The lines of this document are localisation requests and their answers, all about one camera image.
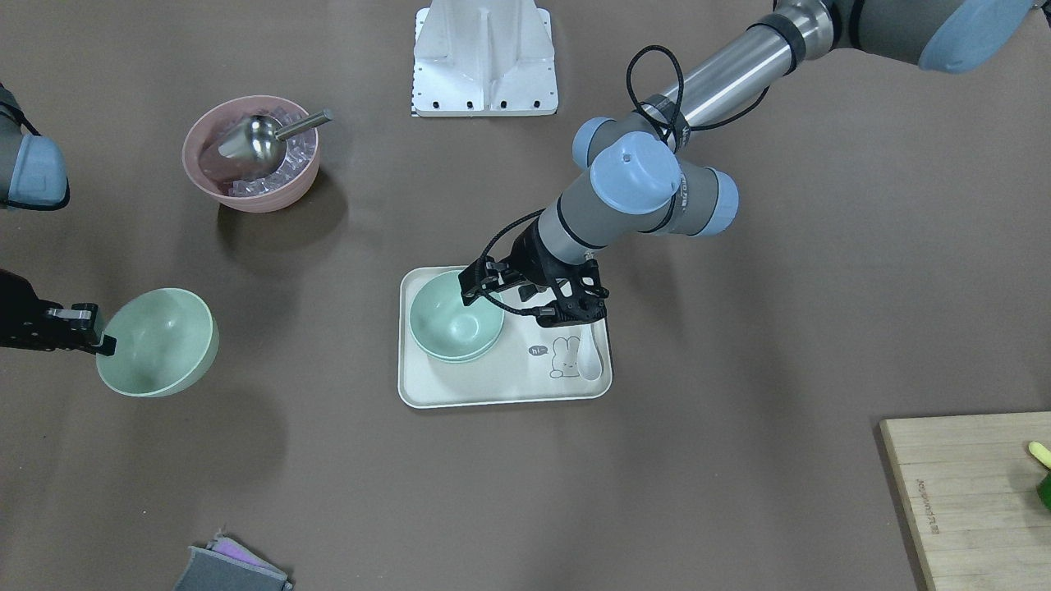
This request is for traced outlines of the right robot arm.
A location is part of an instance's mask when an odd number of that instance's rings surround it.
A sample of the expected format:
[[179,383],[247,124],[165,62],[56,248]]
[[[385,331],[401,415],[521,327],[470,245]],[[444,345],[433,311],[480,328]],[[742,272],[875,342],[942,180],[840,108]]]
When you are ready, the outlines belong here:
[[[55,142],[40,134],[15,95],[1,89],[2,209],[57,212],[68,205],[67,162]],[[37,295],[30,281],[1,273],[1,344],[5,348],[79,350],[115,355],[117,340],[106,337],[100,308],[78,303],[65,308]]]

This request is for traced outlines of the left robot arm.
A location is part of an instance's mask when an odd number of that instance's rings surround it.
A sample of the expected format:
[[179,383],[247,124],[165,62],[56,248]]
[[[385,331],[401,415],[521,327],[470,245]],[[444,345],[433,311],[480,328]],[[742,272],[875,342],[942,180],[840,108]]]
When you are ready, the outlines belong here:
[[594,256],[632,232],[713,236],[738,212],[729,175],[680,160],[692,135],[750,113],[778,79],[834,48],[854,48],[924,72],[971,72],[989,60],[1047,1],[777,1],[772,12],[699,64],[675,66],[676,82],[619,119],[594,117],[575,135],[581,169],[526,230],[510,254],[485,252],[459,273],[461,302],[517,289],[541,327],[590,324],[607,315],[607,289]]

